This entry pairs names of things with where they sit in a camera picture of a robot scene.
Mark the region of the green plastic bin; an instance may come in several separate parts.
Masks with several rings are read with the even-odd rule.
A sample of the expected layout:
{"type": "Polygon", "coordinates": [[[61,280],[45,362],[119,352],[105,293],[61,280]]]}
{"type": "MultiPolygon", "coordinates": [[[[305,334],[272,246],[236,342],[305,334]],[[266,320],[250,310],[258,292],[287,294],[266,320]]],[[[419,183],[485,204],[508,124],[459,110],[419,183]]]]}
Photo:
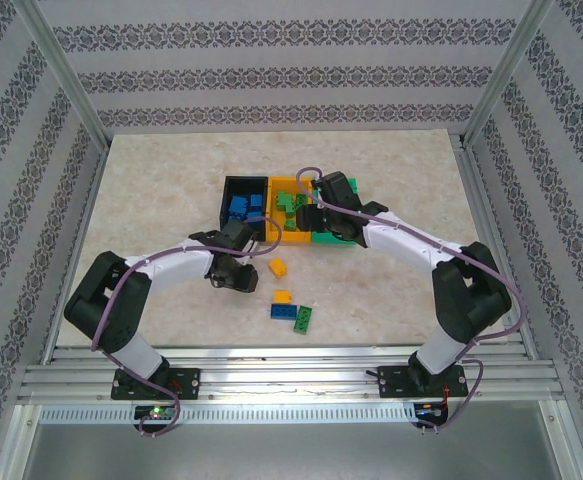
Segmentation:
{"type": "MultiPolygon", "coordinates": [[[[355,178],[348,179],[348,183],[354,193],[358,193],[357,182],[355,178]]],[[[355,246],[353,241],[345,241],[334,237],[329,232],[312,232],[311,242],[313,244],[328,245],[328,246],[355,246]]]]}

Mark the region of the yellow plastic bin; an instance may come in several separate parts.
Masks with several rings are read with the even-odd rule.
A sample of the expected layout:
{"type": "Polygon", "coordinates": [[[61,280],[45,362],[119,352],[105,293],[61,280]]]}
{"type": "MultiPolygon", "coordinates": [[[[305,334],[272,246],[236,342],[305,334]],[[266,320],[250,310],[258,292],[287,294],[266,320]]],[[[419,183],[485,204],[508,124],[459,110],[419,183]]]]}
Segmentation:
{"type": "MultiPolygon", "coordinates": [[[[311,242],[311,233],[302,232],[299,229],[296,231],[285,231],[284,222],[287,220],[285,212],[278,210],[276,207],[276,195],[279,191],[290,193],[295,197],[298,194],[306,195],[306,193],[298,186],[296,179],[294,177],[282,177],[282,176],[270,176],[268,178],[268,194],[266,199],[266,216],[274,220],[282,229],[282,244],[308,244],[311,242]]],[[[312,200],[308,198],[308,204],[312,203],[312,200]]],[[[294,220],[297,224],[297,209],[295,207],[296,216],[294,220]]]]}

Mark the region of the flat green lego brick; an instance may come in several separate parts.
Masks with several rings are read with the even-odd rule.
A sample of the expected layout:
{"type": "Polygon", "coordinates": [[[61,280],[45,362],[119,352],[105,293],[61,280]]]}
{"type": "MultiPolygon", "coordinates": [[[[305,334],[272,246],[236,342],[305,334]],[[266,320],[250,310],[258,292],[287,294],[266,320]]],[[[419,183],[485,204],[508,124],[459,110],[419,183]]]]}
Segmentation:
{"type": "Polygon", "coordinates": [[[293,331],[297,334],[305,335],[308,331],[311,317],[312,309],[310,307],[300,305],[297,311],[293,331]]]}

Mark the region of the black plastic bin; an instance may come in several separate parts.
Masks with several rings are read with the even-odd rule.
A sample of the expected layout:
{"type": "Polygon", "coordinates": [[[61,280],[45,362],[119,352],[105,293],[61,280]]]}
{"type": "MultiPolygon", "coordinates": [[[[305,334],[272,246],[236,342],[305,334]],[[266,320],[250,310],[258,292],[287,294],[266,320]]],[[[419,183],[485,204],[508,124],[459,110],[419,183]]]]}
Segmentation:
{"type": "Polygon", "coordinates": [[[268,178],[264,176],[227,176],[225,178],[223,197],[221,202],[219,221],[222,228],[230,219],[235,218],[239,220],[246,220],[245,218],[230,217],[228,213],[228,206],[232,196],[244,196],[249,201],[249,212],[260,211],[265,216],[266,213],[266,199],[268,194],[268,178]],[[252,194],[260,194],[263,196],[263,205],[261,209],[252,209],[250,207],[250,196],[252,194]]]}

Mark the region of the aluminium mounting rails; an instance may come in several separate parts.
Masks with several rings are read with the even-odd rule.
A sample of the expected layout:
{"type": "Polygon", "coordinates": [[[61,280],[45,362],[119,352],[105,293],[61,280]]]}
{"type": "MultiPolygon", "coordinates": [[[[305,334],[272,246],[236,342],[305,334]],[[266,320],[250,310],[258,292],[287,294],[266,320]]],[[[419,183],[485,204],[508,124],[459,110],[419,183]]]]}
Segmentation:
{"type": "MultiPolygon", "coordinates": [[[[399,365],[412,345],[336,347],[162,348],[175,367],[201,371],[199,400],[224,404],[369,403],[379,397],[370,370],[399,365]]],[[[530,357],[519,339],[485,343],[465,365],[477,401],[562,400],[563,383],[551,360],[530,357]]],[[[42,365],[30,365],[17,392],[20,404],[105,404],[114,365],[83,347],[61,347],[42,365]]]]}

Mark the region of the grey metal panel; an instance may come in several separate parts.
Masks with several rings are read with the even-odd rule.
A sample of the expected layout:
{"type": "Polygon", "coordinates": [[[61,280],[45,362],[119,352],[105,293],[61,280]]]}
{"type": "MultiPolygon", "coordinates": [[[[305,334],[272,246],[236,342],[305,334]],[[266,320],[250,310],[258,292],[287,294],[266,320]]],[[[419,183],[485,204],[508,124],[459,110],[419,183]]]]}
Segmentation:
{"type": "Polygon", "coordinates": [[[583,449],[560,402],[478,402],[440,433],[379,408],[347,423],[242,424],[227,406],[148,440],[78,408],[26,407],[0,480],[583,480],[583,449]]]}

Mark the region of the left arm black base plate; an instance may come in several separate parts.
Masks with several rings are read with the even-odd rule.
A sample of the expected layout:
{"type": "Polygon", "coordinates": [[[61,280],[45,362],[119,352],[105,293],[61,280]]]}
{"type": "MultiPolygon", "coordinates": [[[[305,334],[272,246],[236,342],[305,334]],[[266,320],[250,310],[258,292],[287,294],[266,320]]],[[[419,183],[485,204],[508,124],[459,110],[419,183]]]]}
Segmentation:
{"type": "MultiPolygon", "coordinates": [[[[179,400],[197,400],[199,395],[201,370],[194,368],[169,368],[156,372],[150,378],[152,383],[174,393],[179,400]]],[[[169,400],[166,393],[147,386],[118,369],[111,388],[113,400],[169,400]]]]}

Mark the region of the aluminium side rail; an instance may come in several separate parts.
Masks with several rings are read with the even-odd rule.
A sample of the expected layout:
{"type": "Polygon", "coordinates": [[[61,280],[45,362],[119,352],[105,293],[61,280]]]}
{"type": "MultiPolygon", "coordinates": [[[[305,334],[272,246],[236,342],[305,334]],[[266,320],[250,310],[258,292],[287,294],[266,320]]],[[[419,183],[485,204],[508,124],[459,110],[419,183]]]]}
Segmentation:
{"type": "MultiPolygon", "coordinates": [[[[454,154],[479,240],[491,250],[500,273],[521,293],[510,268],[506,249],[502,243],[496,218],[479,169],[475,163],[475,158],[472,152],[464,148],[462,144],[458,148],[454,147],[454,154]]],[[[512,328],[520,319],[521,312],[516,297],[513,294],[511,296],[513,301],[512,309],[500,321],[503,329],[512,328]]],[[[513,340],[514,337],[516,339],[519,337],[525,348],[527,358],[529,360],[538,360],[540,355],[535,347],[527,320],[528,317],[525,317],[524,323],[515,332],[511,332],[507,339],[513,340]]]]}
{"type": "Polygon", "coordinates": [[[54,309],[49,318],[48,328],[45,330],[44,342],[38,358],[39,365],[47,365],[53,358],[53,352],[63,322],[65,301],[71,293],[73,278],[78,267],[88,225],[96,203],[98,190],[100,188],[109,153],[110,150],[106,150],[98,158],[97,164],[95,165],[90,177],[88,190],[86,191],[86,195],[79,210],[76,229],[70,238],[70,256],[68,257],[65,268],[63,269],[61,283],[59,284],[59,290],[55,297],[54,309]]]}

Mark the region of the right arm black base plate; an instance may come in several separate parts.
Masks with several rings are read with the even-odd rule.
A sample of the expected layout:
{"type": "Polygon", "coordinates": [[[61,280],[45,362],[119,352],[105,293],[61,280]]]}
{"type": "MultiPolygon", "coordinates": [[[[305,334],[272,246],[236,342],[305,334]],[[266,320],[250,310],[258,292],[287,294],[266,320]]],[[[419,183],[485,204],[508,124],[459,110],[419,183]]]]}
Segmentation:
{"type": "Polygon", "coordinates": [[[407,365],[380,366],[377,368],[379,395],[381,398],[422,399],[451,398],[468,395],[464,369],[452,365],[438,375],[426,370],[417,373],[407,365]]]}

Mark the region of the aluminium frame post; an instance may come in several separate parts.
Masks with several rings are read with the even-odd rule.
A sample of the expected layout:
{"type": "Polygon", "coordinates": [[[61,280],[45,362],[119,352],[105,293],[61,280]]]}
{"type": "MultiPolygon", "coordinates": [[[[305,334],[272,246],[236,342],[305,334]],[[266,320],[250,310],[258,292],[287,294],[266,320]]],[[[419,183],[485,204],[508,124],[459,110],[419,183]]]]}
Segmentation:
{"type": "Polygon", "coordinates": [[[91,138],[100,151],[108,151],[112,140],[89,99],[77,73],[69,62],[37,0],[11,0],[27,30],[53,71],[59,85],[71,101],[91,138]]]}
{"type": "Polygon", "coordinates": [[[486,87],[475,105],[466,127],[459,135],[461,148],[472,146],[507,86],[522,56],[539,30],[554,0],[530,0],[528,7],[512,33],[502,57],[497,62],[486,87]]]}

